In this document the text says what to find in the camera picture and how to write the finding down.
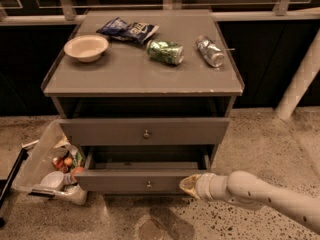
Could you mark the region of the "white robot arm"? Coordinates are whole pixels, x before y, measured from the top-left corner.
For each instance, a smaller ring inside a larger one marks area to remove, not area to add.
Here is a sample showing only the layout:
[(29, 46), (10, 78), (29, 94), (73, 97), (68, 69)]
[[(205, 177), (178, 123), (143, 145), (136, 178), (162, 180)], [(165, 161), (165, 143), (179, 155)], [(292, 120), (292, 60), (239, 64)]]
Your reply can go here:
[(229, 176), (194, 174), (184, 178), (179, 187), (190, 196), (206, 202), (220, 200), (251, 210), (265, 205), (320, 233), (319, 198), (276, 187), (245, 171), (234, 171)]

